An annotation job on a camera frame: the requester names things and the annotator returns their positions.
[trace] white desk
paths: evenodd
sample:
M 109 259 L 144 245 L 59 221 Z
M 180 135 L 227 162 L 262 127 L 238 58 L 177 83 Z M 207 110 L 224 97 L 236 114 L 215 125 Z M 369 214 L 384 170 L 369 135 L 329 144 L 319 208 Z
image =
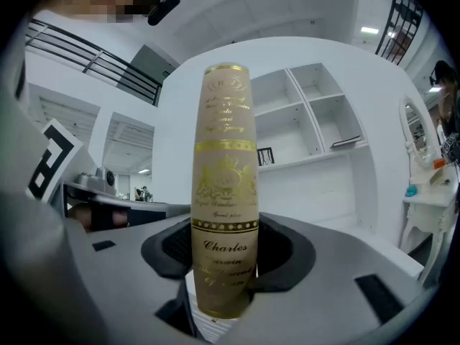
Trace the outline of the white desk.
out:
M 433 234 L 430 256 L 419 278 L 422 284 L 438 257 L 444 233 L 454 224 L 455 196 L 458 188 L 454 166 L 446 168 L 442 181 L 445 179 L 449 179 L 451 182 L 448 185 L 435 185 L 428 193 L 402 199 L 404 202 L 409 203 L 409 210 L 408 223 L 402 233 L 401 250 L 404 252 L 407 250 L 408 236 L 413 227 L 418 227 L 425 233 Z

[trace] gray platform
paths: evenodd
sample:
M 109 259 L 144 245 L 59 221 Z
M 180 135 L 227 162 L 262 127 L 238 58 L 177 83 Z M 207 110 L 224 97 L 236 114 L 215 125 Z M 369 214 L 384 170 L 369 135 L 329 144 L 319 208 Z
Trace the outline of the gray platform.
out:
M 339 344 L 357 339 L 380 323 L 355 277 L 377 274 L 403 305 L 422 292 L 420 285 L 362 241 L 344 233 L 267 214 L 306 235 L 315 245 L 316 263 L 287 293 L 256 294 L 241 320 L 219 344 Z M 184 344 L 197 341 L 153 316 L 175 298 L 178 282 L 161 278 L 140 254 L 146 238 L 188 215 L 128 229 L 86 235 L 66 220 L 75 260 L 86 287 L 106 319 L 114 343 Z M 95 252 L 92 243 L 116 246 Z

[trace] white cabinet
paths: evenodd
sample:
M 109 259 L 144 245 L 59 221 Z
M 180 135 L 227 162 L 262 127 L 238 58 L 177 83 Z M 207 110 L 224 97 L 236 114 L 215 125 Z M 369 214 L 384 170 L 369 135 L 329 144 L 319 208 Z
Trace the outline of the white cabinet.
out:
M 257 148 L 272 148 L 274 164 L 260 172 L 339 157 L 367 143 L 339 85 L 317 63 L 268 73 L 251 81 Z M 361 141 L 331 149 L 353 137 Z

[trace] small picture frame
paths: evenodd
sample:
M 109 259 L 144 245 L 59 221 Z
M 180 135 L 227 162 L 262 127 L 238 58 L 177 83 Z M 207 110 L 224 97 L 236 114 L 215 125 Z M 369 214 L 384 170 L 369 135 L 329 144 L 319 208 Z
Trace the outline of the small picture frame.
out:
M 271 165 L 275 163 L 273 151 L 271 147 L 257 149 L 257 157 L 259 158 L 259 166 Z

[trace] black hair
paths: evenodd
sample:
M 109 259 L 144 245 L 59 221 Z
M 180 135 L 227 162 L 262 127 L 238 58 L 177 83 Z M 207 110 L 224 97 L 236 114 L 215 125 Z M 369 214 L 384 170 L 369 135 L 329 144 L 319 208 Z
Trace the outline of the black hair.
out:
M 434 75 L 436 77 L 436 84 L 441 81 L 459 82 L 455 70 L 449 66 L 444 60 L 439 60 L 434 67 Z

